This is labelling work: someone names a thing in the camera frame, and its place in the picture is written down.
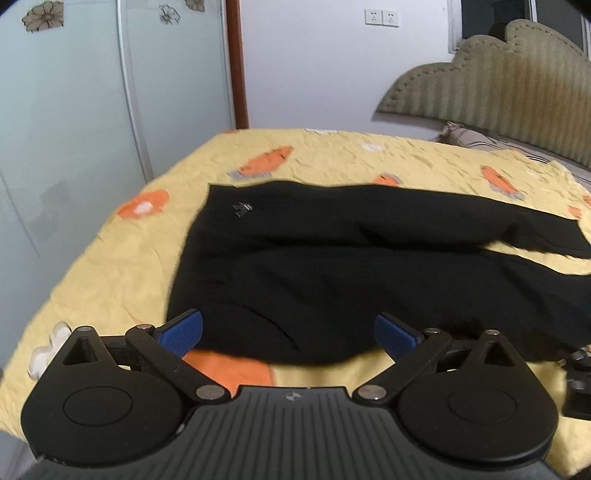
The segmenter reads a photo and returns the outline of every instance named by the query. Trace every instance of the ribbed surface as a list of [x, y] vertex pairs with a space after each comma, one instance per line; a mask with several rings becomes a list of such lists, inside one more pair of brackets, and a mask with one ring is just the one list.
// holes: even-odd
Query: ribbed surface
[[139, 479], [558, 480], [558, 477], [542, 464], [510, 473], [473, 473], [443, 464], [414, 447], [386, 410], [354, 404], [339, 388], [254, 387], [244, 388], [235, 401], [225, 406], [198, 409], [181, 435], [144, 460], [95, 471], [42, 461], [24, 476], [24, 480]]
[[201, 313], [195, 312], [164, 332], [158, 343], [182, 358], [199, 343], [202, 334], [203, 317]]
[[539, 23], [515, 20], [505, 32], [506, 43], [476, 35], [451, 63], [406, 72], [378, 111], [492, 130], [591, 167], [591, 61]]

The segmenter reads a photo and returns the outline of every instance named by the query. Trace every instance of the jacket logo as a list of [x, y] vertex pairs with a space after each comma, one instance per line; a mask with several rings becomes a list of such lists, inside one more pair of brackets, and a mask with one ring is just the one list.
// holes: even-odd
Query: jacket logo
[[239, 217], [243, 217], [245, 214], [252, 210], [252, 206], [249, 203], [238, 203], [238, 205], [232, 205], [234, 207], [234, 211], [236, 215]]

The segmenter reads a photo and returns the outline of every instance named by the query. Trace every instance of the wooden door frame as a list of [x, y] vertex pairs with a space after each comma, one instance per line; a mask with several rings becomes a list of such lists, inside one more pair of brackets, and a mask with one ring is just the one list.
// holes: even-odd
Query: wooden door frame
[[236, 128], [248, 128], [246, 88], [244, 85], [244, 62], [242, 58], [242, 24], [240, 0], [226, 1], [226, 31], [228, 32], [228, 58], [234, 100]]

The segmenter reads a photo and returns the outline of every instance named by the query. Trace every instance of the frosted glass panel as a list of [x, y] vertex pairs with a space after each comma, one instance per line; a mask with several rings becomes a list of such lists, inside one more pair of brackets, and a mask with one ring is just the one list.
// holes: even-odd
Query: frosted glass panel
[[0, 219], [7, 262], [0, 304], [15, 299], [0, 310], [3, 332], [24, 327], [111, 211], [145, 183], [122, 83], [115, 2], [66, 2], [64, 27], [28, 33], [21, 18], [33, 5], [20, 0], [0, 17], [0, 171], [12, 214], [26, 228]]
[[205, 13], [170, 0], [178, 24], [160, 21], [158, 3], [129, 0], [131, 64], [144, 137], [155, 175], [232, 127], [219, 0]]

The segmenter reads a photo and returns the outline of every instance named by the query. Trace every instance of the yellow bedspread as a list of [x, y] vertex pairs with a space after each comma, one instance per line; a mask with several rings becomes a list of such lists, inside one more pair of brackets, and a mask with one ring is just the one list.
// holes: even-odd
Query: yellow bedspread
[[[139, 323], [161, 325], [184, 236], [208, 185], [269, 179], [324, 186], [385, 183], [473, 194], [580, 218], [583, 233], [591, 239], [591, 197], [556, 162], [536, 163], [513, 151], [487, 153], [350, 132], [247, 130], [218, 135], [114, 213], [55, 287], [29, 322], [5, 371], [0, 428], [24, 438], [19, 417], [34, 386], [27, 375], [31, 351], [47, 343], [57, 322], [72, 328], [93, 325], [100, 335], [121, 335]], [[562, 273], [591, 273], [590, 260], [503, 244], [490, 248]], [[385, 353], [375, 351], [329, 367], [272, 366], [272, 374], [281, 386], [345, 385], [352, 390], [390, 364]], [[554, 364], [532, 368], [560, 407], [561, 370]], [[548, 461], [565, 475], [590, 464], [591, 421], [561, 418]]]

